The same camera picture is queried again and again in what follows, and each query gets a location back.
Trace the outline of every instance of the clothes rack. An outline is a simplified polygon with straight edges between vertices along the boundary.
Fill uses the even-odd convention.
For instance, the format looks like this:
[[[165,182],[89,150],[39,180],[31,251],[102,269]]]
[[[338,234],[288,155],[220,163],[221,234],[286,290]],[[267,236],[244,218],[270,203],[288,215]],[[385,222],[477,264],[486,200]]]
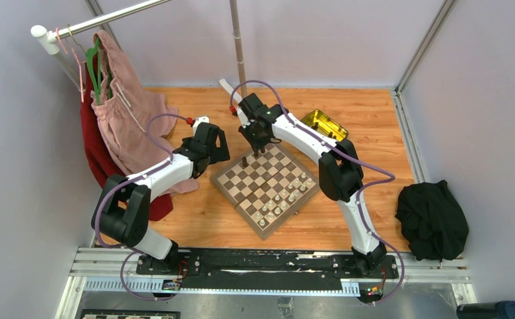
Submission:
[[[58,30],[59,38],[64,39],[71,35],[76,35],[83,31],[87,31],[93,29],[94,27],[99,27],[105,23],[109,23],[111,21],[115,21],[121,19],[123,17],[127,17],[128,15],[133,15],[134,13],[138,13],[140,11],[155,7],[156,5],[161,5],[163,3],[170,2],[171,0],[147,0],[141,3],[137,3],[135,5],[131,5],[129,7],[99,15],[94,17],[91,20],[69,26],[67,28],[63,28]],[[86,2],[95,2],[95,6],[100,8],[99,4],[96,0],[86,0]],[[233,35],[234,42],[236,48],[236,58],[237,58],[237,66],[238,66],[238,77],[240,82],[244,82],[245,78],[245,66],[243,62],[243,50],[241,46],[241,34],[239,28],[239,17],[238,17],[238,9],[237,9],[237,0],[230,0],[230,9],[232,16],[232,25],[233,25]],[[75,86],[80,89],[79,85],[79,77],[75,70],[72,68],[72,65],[66,60],[65,56],[60,52],[58,47],[58,35],[55,31],[48,31],[42,25],[35,25],[31,29],[31,34],[38,42],[42,45],[42,47],[46,50],[49,55],[53,55],[62,69],[65,71],[67,76],[73,81]],[[242,87],[241,90],[242,96],[247,95],[247,91],[245,86]]]

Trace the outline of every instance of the green hanger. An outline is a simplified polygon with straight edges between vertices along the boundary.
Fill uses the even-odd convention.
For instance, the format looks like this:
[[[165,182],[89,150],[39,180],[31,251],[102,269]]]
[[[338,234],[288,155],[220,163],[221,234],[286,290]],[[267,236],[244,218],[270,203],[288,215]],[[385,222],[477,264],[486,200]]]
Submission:
[[[95,76],[95,70],[93,68],[93,58],[96,54],[98,54],[98,48],[100,46],[100,39],[97,37],[95,41],[95,46],[89,48],[85,57],[87,59],[87,71],[89,72],[89,76],[91,77],[91,81],[93,82],[93,90],[95,91],[95,99],[97,101],[97,105],[100,105],[100,55],[97,58],[97,75]]]

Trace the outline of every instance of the wooden table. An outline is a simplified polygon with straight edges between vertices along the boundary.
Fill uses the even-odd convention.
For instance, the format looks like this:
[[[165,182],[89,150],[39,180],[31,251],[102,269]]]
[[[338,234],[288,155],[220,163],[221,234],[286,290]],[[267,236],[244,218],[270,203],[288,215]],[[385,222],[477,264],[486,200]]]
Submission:
[[[238,133],[240,122],[228,110],[229,96],[220,88],[152,88],[166,95],[170,106],[183,116],[207,115],[226,133],[231,158],[250,149]],[[413,183],[413,176],[388,90],[293,89],[278,90],[284,105],[302,118],[319,108],[350,131],[359,159],[393,172],[393,183],[376,185],[365,191],[369,214],[377,232],[401,251],[408,251],[394,217],[398,193]],[[268,106],[276,103],[264,88],[249,88]],[[181,121],[169,137],[178,147],[192,129]],[[304,154],[283,143],[315,174],[318,168]],[[298,215],[292,216],[269,238],[262,240],[210,182],[210,177],[226,163],[207,168],[198,179],[200,189],[173,196],[173,211],[150,225],[184,247],[235,247],[262,249],[349,250],[351,237],[335,202],[319,191]],[[383,178],[365,169],[364,183]]]

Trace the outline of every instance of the robotic arm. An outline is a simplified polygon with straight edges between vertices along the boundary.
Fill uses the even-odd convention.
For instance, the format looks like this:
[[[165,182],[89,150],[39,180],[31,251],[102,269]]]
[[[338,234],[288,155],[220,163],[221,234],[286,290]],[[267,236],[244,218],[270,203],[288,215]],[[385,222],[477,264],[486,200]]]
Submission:
[[[229,90],[228,86],[223,83],[222,85]],[[363,169],[326,146],[330,145],[352,158],[358,158],[353,144],[347,139],[339,142],[319,134],[286,110],[293,124],[284,115],[280,105],[276,104],[269,108],[255,94],[250,94],[243,100],[238,98],[237,100],[239,104],[231,108],[231,112],[239,117],[241,121],[239,132],[256,154],[259,150],[263,152],[271,139],[284,140],[318,165],[320,189],[328,198],[337,201],[351,232],[352,251],[357,256],[356,265],[363,273],[376,268],[387,251],[385,245],[366,229],[359,213],[361,205],[365,222],[371,230],[374,230],[363,193],[360,195],[360,201],[356,201],[356,192],[363,186]]]
[[[173,156],[136,174],[109,177],[97,204],[98,209],[106,194],[122,182],[144,177],[109,198],[101,210],[99,230],[125,246],[147,254],[154,268],[162,272],[171,272],[177,265],[178,245],[148,226],[150,203],[176,183],[191,177],[198,178],[208,165],[230,159],[223,130],[210,124],[206,116],[197,118],[191,125],[193,137],[184,138],[181,147],[173,151]],[[95,218],[96,214],[91,220],[93,229]]]

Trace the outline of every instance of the pink clothing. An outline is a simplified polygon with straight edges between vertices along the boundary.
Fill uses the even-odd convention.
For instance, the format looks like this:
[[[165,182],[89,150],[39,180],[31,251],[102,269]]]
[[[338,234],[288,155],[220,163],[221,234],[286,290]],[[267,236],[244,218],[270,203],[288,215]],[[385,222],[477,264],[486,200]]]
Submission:
[[[165,96],[144,90],[127,56],[118,48],[114,39],[106,32],[94,35],[101,41],[101,83],[100,103],[93,101],[92,108],[97,116],[98,127],[114,163],[126,174],[138,173],[169,157],[150,141],[144,132],[149,120],[161,113],[177,114],[177,108],[165,105]],[[112,74],[108,98],[108,69]],[[160,144],[173,150],[164,138],[177,118],[164,116],[151,127],[152,136],[160,136]],[[175,184],[165,193],[186,193],[199,188],[194,179]]]

